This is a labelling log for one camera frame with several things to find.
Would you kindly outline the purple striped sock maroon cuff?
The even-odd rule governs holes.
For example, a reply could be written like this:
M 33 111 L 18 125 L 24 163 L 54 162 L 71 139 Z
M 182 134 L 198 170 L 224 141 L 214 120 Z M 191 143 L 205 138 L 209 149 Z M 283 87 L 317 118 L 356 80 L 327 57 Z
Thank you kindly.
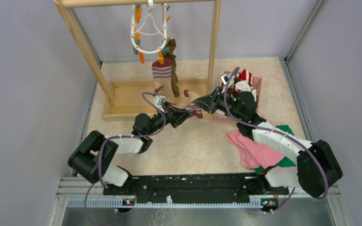
M 155 93 L 162 93 L 165 100 L 172 105 L 176 104 L 176 97 L 174 96 L 171 80 L 172 80 L 172 62 L 165 59 L 163 64 L 159 61 L 152 63 L 152 75 L 155 83 Z

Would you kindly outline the brown sock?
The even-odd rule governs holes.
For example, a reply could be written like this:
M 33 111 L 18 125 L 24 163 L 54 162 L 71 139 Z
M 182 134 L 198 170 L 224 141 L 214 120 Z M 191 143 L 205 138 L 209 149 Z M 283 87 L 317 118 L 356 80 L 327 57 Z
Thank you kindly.
M 175 39 L 169 39 L 166 47 L 169 48 L 170 46 L 176 46 L 176 40 Z M 177 62 L 176 61 L 174 63 L 172 62 L 171 87 L 172 87 L 172 92 L 174 94 L 174 97 L 178 98 L 180 96 L 180 91 L 179 91 L 179 87 L 177 85 L 178 76 L 177 76 L 177 73 L 176 73 L 176 67 L 177 67 Z
M 176 49 L 176 46 L 170 46 L 169 51 L 164 56 L 164 58 L 171 60 L 174 63 L 176 61 L 176 55 L 174 54 L 175 49 Z

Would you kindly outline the white round clip hanger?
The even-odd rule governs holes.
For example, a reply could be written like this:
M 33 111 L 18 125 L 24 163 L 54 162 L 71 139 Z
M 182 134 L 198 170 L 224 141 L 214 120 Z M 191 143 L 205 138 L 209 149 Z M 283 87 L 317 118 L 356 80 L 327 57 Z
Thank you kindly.
M 154 11 L 157 7 L 162 10 L 162 23 L 157 25 L 154 18 Z M 132 18 L 131 18 L 131 34 L 130 39 L 132 43 L 133 53 L 139 57 L 139 61 L 145 63 L 145 55 L 157 55 L 159 64 L 165 63 L 165 55 L 168 53 L 167 42 L 169 40 L 167 35 L 167 22 L 169 16 L 167 15 L 169 5 L 167 3 L 154 3 L 149 0 L 146 5 L 135 4 L 132 5 Z M 156 49 L 144 49 L 141 46 L 141 37 L 156 37 L 161 40 L 161 43 Z

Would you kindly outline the purple striped tan sock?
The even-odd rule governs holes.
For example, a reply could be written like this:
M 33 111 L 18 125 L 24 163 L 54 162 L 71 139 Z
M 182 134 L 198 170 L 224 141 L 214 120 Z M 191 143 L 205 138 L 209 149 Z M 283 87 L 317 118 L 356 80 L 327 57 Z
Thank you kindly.
M 198 119 L 203 119 L 202 109 L 198 105 L 195 104 L 195 100 L 199 97 L 196 92 L 189 91 L 185 89 L 183 91 L 184 96 L 187 99 L 188 104 L 186 105 L 185 109 L 189 111 L 192 116 L 195 116 Z

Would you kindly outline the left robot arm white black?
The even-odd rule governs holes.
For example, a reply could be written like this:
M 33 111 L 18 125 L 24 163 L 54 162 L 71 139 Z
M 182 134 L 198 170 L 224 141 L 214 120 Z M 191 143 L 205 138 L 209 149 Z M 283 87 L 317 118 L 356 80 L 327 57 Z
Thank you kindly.
M 92 131 L 70 155 L 67 164 L 91 184 L 114 185 L 120 194 L 128 194 L 132 190 L 131 174 L 111 165 L 115 155 L 146 152 L 153 142 L 153 135 L 168 124 L 173 128 L 180 126 L 192 115 L 190 111 L 164 102 L 152 117 L 146 113 L 138 114 L 129 135 L 106 137 L 97 130 Z

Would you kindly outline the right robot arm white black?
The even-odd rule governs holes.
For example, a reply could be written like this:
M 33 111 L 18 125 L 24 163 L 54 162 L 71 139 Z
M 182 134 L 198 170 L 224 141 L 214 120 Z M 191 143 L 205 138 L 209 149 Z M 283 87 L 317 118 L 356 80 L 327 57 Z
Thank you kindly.
M 279 167 L 275 163 L 265 167 L 264 177 L 257 181 L 263 194 L 284 186 L 301 188 L 310 196 L 320 198 L 343 177 L 326 141 L 300 139 L 273 126 L 257 114 L 257 102 L 252 92 L 243 91 L 233 98 L 216 87 L 211 94 L 199 97 L 193 103 L 208 113 L 224 112 L 237 122 L 241 135 L 274 149 L 276 154 L 294 163 L 293 167 Z

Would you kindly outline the red white striped sock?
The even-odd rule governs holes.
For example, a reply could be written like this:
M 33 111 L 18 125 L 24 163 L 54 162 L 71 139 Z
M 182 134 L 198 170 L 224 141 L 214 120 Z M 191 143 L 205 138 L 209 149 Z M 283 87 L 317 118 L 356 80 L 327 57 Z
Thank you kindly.
M 238 72 L 238 81 L 246 81 L 249 85 L 253 82 L 253 75 L 248 70 L 244 69 L 242 72 Z

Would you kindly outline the pink plastic basket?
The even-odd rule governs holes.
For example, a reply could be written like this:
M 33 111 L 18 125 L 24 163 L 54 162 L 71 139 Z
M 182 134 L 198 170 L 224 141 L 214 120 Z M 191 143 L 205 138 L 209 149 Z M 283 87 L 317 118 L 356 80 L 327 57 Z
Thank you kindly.
M 262 78 L 259 76 L 253 76 L 253 82 L 250 85 L 252 88 L 257 90 L 257 108 L 256 108 L 256 112 L 258 112 L 259 109 L 259 99 L 260 99 L 260 92 L 261 92 L 261 85 L 262 85 Z M 224 122 L 224 123 L 228 123 L 228 124 L 237 124 L 237 122 L 235 120 L 233 120 L 231 117 L 226 116 L 225 113 L 221 112 L 221 111 L 216 111 L 214 113 L 214 120 L 215 121 L 219 121 L 219 122 Z

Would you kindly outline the wooden clothes rack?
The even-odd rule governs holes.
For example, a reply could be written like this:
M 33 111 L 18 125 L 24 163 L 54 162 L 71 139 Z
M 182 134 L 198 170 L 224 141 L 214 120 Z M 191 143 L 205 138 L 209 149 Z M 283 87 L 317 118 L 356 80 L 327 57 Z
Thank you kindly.
M 143 103 L 140 97 L 141 92 L 147 91 L 149 88 L 153 88 L 153 80 L 107 81 L 101 71 L 100 62 L 95 58 L 92 48 L 87 41 L 87 37 L 73 12 L 73 8 L 131 5 L 133 7 L 133 12 L 137 12 L 136 8 L 138 4 L 147 4 L 149 8 L 152 9 L 155 4 L 166 5 L 169 1 L 56 0 L 54 3 L 106 96 L 102 118 L 106 121 L 129 121 L 142 110 L 146 110 L 148 113 L 153 113 L 154 111 L 150 109 L 147 104 Z M 215 0 L 207 77 L 205 79 L 189 77 L 183 78 L 179 81 L 179 84 L 182 87 L 196 88 L 199 94 L 207 94 L 212 88 L 220 10 L 221 1 Z

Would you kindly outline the pink cloth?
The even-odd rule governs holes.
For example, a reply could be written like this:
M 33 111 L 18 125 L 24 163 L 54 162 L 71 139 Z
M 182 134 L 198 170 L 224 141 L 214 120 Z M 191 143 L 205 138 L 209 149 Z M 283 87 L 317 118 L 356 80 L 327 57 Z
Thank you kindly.
M 285 155 L 274 148 L 243 136 L 238 130 L 226 135 L 228 143 L 239 151 L 241 165 L 248 169 L 266 169 L 276 166 Z

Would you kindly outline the green cloth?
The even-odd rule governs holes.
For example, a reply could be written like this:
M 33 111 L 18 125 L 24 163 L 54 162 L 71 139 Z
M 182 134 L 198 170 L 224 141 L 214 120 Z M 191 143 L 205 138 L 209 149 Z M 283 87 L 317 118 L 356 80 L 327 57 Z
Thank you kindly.
M 294 135 L 292 129 L 288 125 L 278 125 L 276 127 L 286 133 Z M 296 166 L 296 164 L 294 164 L 288 157 L 284 157 L 282 160 L 280 160 L 278 163 L 275 164 L 275 167 L 294 167 L 294 166 Z M 256 174 L 261 174 L 263 171 L 264 168 L 262 166 L 255 169 Z

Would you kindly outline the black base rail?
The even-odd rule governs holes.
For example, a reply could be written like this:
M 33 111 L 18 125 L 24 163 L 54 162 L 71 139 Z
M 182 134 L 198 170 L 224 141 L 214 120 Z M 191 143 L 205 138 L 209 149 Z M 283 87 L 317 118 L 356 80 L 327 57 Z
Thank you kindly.
M 250 173 L 132 176 L 121 187 L 108 185 L 104 195 L 122 198 L 128 207 L 278 208 L 286 187 L 271 187 L 264 176 Z

